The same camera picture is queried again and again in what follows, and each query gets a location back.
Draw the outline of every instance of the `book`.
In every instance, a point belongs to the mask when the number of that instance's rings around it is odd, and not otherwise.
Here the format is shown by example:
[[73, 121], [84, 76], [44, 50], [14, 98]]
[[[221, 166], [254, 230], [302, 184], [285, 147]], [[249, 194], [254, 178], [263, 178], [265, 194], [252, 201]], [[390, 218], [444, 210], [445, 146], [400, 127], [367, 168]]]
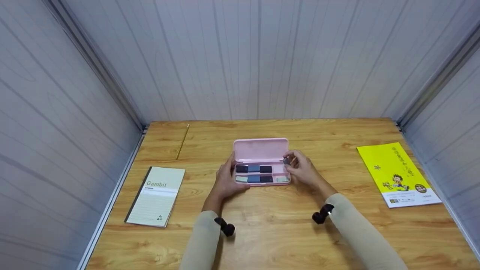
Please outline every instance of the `book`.
[[125, 222], [165, 228], [184, 174], [184, 169], [150, 167]]
[[389, 208], [442, 202], [400, 143], [357, 150]]

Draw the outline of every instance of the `person's left hand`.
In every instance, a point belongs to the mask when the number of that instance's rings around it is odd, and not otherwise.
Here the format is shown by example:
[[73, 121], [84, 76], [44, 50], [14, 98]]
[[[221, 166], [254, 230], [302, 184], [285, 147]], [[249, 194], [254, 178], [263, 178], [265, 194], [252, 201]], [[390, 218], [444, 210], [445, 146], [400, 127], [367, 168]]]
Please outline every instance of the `person's left hand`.
[[235, 167], [234, 160], [235, 153], [232, 152], [227, 162], [220, 165], [220, 168], [216, 172], [215, 184], [210, 193], [218, 196], [222, 200], [250, 188], [250, 185], [237, 183], [235, 179], [233, 179], [231, 170]]

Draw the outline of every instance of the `corrugated wall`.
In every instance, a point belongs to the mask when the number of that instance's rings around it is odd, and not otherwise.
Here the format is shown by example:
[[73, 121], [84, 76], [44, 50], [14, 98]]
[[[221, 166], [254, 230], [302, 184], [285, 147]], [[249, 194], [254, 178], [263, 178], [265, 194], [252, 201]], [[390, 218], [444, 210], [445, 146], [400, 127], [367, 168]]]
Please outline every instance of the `corrugated wall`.
[[476, 0], [65, 0], [142, 119], [398, 119]]
[[480, 50], [405, 135], [480, 250]]
[[42, 1], [0, 1], [1, 269], [75, 269], [139, 138]]

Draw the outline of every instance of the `pink plastic case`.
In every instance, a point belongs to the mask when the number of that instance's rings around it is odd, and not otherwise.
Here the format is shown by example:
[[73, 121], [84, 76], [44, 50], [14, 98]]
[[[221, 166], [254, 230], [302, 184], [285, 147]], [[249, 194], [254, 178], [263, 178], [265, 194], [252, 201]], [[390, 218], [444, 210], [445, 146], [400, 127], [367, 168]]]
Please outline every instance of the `pink plastic case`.
[[234, 170], [233, 178], [237, 176], [248, 175], [271, 175], [273, 183], [248, 183], [251, 186], [264, 185], [288, 185], [290, 183], [290, 174], [283, 164], [283, 155], [288, 151], [287, 138], [260, 138], [260, 139], [240, 139], [233, 142], [235, 151], [235, 161], [241, 164], [258, 164], [272, 166], [271, 173], [259, 172], [236, 172]]

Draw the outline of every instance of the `wood grain tabletop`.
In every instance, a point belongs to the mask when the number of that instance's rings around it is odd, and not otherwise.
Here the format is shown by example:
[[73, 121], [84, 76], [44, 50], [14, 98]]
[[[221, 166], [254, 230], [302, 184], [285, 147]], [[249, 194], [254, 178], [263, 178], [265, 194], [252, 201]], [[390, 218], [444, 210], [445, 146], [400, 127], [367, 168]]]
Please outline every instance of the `wood grain tabletop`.
[[[177, 269], [233, 141], [266, 137], [286, 137], [290, 149], [310, 157], [410, 269], [480, 267], [443, 204], [397, 209], [385, 204], [356, 147], [400, 142], [423, 173], [390, 119], [311, 119], [152, 123], [87, 269]], [[150, 166], [186, 169], [167, 228], [124, 223]], [[214, 269], [362, 269], [329, 220], [312, 221], [321, 205], [311, 190], [294, 184], [252, 187], [227, 201], [222, 216], [236, 226], [236, 235], [221, 237]]]

